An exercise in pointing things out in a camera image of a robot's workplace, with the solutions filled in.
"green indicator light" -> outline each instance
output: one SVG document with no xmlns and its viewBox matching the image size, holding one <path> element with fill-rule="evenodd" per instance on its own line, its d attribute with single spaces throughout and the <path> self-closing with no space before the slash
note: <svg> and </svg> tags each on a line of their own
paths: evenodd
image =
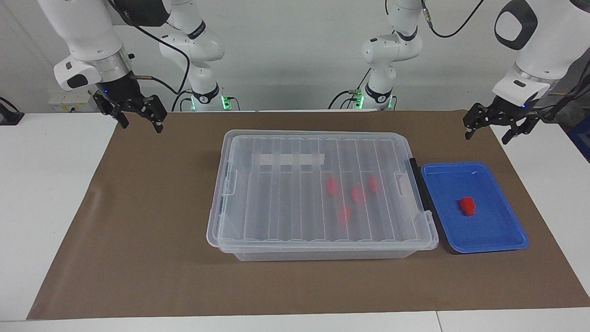
<svg viewBox="0 0 590 332">
<path fill-rule="evenodd" d="M 365 101 L 365 96 L 363 95 L 359 95 L 356 99 L 356 104 L 355 104 L 355 108 L 356 109 L 362 109 L 363 108 L 363 102 Z"/>
</svg>

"white robotic arm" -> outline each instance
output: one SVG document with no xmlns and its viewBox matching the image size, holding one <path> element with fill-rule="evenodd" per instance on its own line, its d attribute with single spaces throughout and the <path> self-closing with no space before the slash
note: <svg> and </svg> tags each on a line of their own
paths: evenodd
<svg viewBox="0 0 590 332">
<path fill-rule="evenodd" d="M 172 0 L 168 24 L 179 32 L 166 35 L 162 40 L 182 50 L 191 60 L 188 79 L 195 109 L 224 110 L 231 107 L 223 87 L 219 86 L 213 70 L 206 64 L 221 59 L 225 54 L 225 45 L 216 33 L 207 28 L 194 1 Z M 186 68 L 186 59 L 178 52 L 163 44 L 160 44 L 160 52 L 180 68 Z"/>
<path fill-rule="evenodd" d="M 530 133 L 540 120 L 534 105 L 590 47 L 590 1 L 512 0 L 496 19 L 495 33 L 503 45 L 519 51 L 518 58 L 494 86 L 492 104 L 476 103 L 463 122 L 467 139 L 484 126 L 510 126 L 502 139 L 507 144 Z"/>
<path fill-rule="evenodd" d="M 108 0 L 130 25 L 160 26 L 170 16 L 170 0 Z M 123 112 L 148 119 L 156 132 L 163 129 L 166 109 L 157 95 L 142 95 L 134 78 L 123 42 L 102 0 L 38 0 L 58 35 L 68 45 L 70 56 L 54 67 L 65 90 L 96 84 L 93 98 L 100 111 L 117 119 L 123 128 L 129 122 Z"/>
<path fill-rule="evenodd" d="M 362 108 L 387 107 L 396 76 L 391 64 L 415 58 L 422 51 L 422 38 L 418 35 L 421 1 L 391 0 L 388 9 L 388 20 L 395 31 L 390 35 L 371 38 L 363 45 L 363 58 L 372 70 L 362 90 Z"/>
</svg>

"transparent lid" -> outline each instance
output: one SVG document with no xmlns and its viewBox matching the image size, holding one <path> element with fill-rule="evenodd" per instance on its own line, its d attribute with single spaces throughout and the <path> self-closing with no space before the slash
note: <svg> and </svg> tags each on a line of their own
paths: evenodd
<svg viewBox="0 0 590 332">
<path fill-rule="evenodd" d="M 393 133 L 230 131 L 207 239 L 226 252 L 433 249 L 411 157 Z"/>
</svg>

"white wall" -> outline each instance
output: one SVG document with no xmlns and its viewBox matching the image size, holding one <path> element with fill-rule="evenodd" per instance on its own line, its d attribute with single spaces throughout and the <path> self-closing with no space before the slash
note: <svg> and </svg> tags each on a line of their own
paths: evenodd
<svg viewBox="0 0 590 332">
<path fill-rule="evenodd" d="M 0 0 L 0 96 L 22 112 L 49 112 L 48 89 L 58 89 L 51 62 Z"/>
<path fill-rule="evenodd" d="M 208 27 L 227 45 L 225 57 L 211 66 L 244 109 L 326 108 L 335 94 L 355 88 L 368 68 L 361 56 L 362 43 L 391 32 L 383 0 L 196 1 Z M 64 42 L 51 29 L 36 0 L 4 2 L 50 62 L 67 55 Z M 395 65 L 398 109 L 461 109 L 474 102 L 491 102 L 491 88 L 516 58 L 514 51 L 496 41 L 493 32 L 496 16 L 506 2 L 484 2 L 472 22 L 446 40 L 435 37 L 421 21 L 423 53 Z M 476 3 L 429 1 L 435 28 L 454 31 Z M 169 27 L 149 30 L 156 35 L 171 31 Z M 157 43 L 132 27 L 116 27 L 116 31 L 127 52 L 137 55 L 133 60 L 136 74 L 154 75 L 178 86 L 183 72 L 160 56 Z M 46 67 L 40 70 L 52 74 Z M 30 86 L 35 80 L 25 76 L 18 84 Z M 172 103 L 173 96 L 156 83 L 142 82 L 142 86 L 145 93 L 159 94 L 165 105 Z"/>
</svg>

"white table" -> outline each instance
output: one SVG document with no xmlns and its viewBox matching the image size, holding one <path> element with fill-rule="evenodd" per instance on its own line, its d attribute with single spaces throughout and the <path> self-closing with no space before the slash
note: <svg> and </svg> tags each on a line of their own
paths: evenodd
<svg viewBox="0 0 590 332">
<path fill-rule="evenodd" d="M 588 331 L 590 308 L 21 321 L 115 126 L 101 114 L 29 114 L 0 128 L 0 320 L 10 321 L 0 331 Z M 590 164 L 555 125 L 504 150 L 590 294 Z"/>
</svg>

